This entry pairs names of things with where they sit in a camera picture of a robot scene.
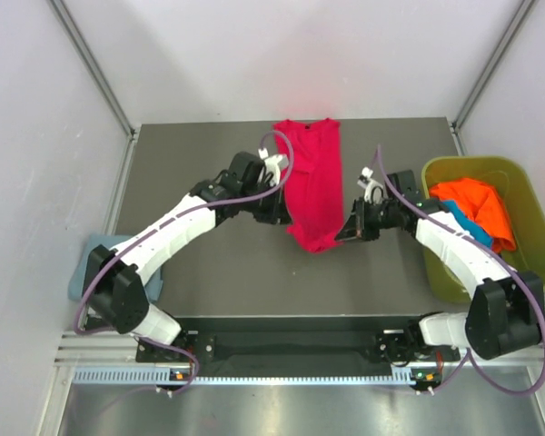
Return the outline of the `magenta t shirt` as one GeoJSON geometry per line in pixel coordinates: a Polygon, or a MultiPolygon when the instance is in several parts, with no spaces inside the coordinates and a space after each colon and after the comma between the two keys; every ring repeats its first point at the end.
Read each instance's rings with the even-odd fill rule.
{"type": "Polygon", "coordinates": [[[272,128],[287,136],[294,153],[283,187],[292,218],[287,233],[309,253],[336,247],[335,236],[344,225],[341,124],[333,119],[309,124],[284,120],[272,128]]]}

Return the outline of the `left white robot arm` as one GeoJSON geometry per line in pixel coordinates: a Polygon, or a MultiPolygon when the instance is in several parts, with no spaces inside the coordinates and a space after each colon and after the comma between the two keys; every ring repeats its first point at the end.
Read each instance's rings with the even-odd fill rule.
{"type": "Polygon", "coordinates": [[[188,243],[240,212],[261,223],[287,224],[282,183],[290,168],[285,154],[239,152],[228,168],[197,183],[137,235],[110,248],[93,248],[86,261],[85,305],[113,331],[156,344],[168,360],[182,358],[188,347],[182,327],[151,303],[146,284],[188,243]]]}

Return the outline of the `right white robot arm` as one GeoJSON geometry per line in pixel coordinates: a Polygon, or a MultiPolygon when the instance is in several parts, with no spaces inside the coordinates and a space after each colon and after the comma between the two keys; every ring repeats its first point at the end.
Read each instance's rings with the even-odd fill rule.
{"type": "Polygon", "coordinates": [[[335,239],[375,241],[381,231],[409,233],[455,277],[471,304],[467,312],[423,315],[406,329],[406,349],[419,360],[439,346],[470,348],[484,360],[541,343],[544,292],[534,272],[517,272],[476,241],[457,221],[448,203],[426,198],[411,170],[391,173],[381,184],[365,167],[364,190],[335,239]]]}

